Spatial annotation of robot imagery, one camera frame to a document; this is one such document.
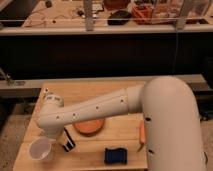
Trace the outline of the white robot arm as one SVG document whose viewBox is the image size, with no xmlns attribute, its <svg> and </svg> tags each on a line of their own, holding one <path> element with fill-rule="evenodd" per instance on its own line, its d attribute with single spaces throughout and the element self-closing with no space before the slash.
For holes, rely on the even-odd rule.
<svg viewBox="0 0 213 171">
<path fill-rule="evenodd" d="M 56 139 L 66 125 L 132 113 L 144 115 L 149 171 L 206 171 L 196 98 L 177 77 L 157 77 L 70 106 L 48 94 L 37 125 Z"/>
</svg>

